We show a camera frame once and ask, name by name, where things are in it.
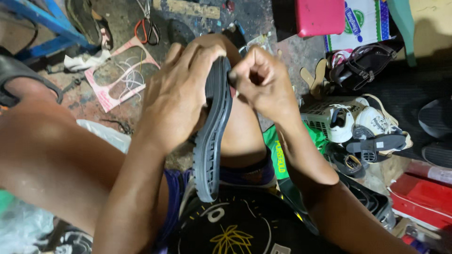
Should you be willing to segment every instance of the purple shorts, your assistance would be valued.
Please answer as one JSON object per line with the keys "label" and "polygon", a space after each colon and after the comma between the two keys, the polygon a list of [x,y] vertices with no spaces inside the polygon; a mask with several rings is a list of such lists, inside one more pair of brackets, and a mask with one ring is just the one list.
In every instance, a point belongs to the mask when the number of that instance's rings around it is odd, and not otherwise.
{"label": "purple shorts", "polygon": [[[157,246],[164,245],[179,221],[179,210],[185,187],[192,173],[191,169],[181,172],[176,169],[165,169],[164,174],[168,181],[169,203],[168,214],[163,228],[159,231]],[[276,184],[273,168],[272,154],[267,147],[267,155],[262,161],[244,168],[220,167],[220,181],[228,185],[241,185],[249,187],[263,187]]]}

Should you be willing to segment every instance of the white plastic bag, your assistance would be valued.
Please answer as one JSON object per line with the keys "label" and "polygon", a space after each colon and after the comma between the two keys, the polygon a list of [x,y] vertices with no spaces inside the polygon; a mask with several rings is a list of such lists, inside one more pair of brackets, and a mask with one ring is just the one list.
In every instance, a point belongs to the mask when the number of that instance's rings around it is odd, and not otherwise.
{"label": "white plastic bag", "polygon": [[15,199],[0,214],[0,253],[31,254],[38,250],[33,244],[53,230],[53,214]]}
{"label": "white plastic bag", "polygon": [[79,119],[77,124],[118,148],[121,152],[126,154],[129,151],[129,145],[132,141],[130,136],[97,122]]}

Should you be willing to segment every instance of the blue metal stand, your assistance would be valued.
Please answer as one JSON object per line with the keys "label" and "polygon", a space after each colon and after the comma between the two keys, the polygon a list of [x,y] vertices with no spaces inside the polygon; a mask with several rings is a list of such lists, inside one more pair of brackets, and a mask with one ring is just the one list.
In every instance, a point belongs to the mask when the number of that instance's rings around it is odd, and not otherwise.
{"label": "blue metal stand", "polygon": [[28,19],[45,25],[58,34],[58,37],[15,55],[18,60],[24,61],[46,56],[69,46],[80,44],[87,49],[96,48],[88,43],[86,38],[71,25],[60,7],[53,0],[45,0],[49,12],[32,4],[28,0],[0,0],[8,9],[27,17]]}

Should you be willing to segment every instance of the scissors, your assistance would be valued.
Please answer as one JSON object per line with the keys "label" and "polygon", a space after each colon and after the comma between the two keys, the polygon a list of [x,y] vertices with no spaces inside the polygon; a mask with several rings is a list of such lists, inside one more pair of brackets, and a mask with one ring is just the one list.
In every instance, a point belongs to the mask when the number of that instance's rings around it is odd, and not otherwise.
{"label": "scissors", "polygon": [[[143,6],[141,5],[140,1],[137,0],[137,3],[140,5],[141,10],[144,13],[144,18],[141,19],[140,21],[138,21],[138,23],[135,25],[135,36],[138,38],[138,40],[140,40],[141,43],[146,44],[148,43],[151,46],[155,46],[159,44],[160,41],[160,30],[159,28],[156,26],[156,24],[151,20],[151,4],[150,4],[150,0],[145,0],[145,7],[143,8]],[[149,31],[146,32],[146,27],[145,27],[145,23],[147,22],[150,24],[149,27]],[[137,31],[138,28],[140,27],[140,25],[143,27],[143,32],[144,32],[144,40],[141,40],[138,35],[137,35]],[[155,40],[153,42],[151,42],[150,38],[151,38],[151,32],[153,32],[155,34]]]}

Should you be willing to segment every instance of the pink container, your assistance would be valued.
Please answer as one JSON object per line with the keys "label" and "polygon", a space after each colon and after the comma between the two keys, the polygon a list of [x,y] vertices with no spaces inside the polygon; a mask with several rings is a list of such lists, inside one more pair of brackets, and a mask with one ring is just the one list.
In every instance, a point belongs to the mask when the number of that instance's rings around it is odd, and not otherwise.
{"label": "pink container", "polygon": [[299,37],[340,34],[345,29],[344,0],[295,0]]}

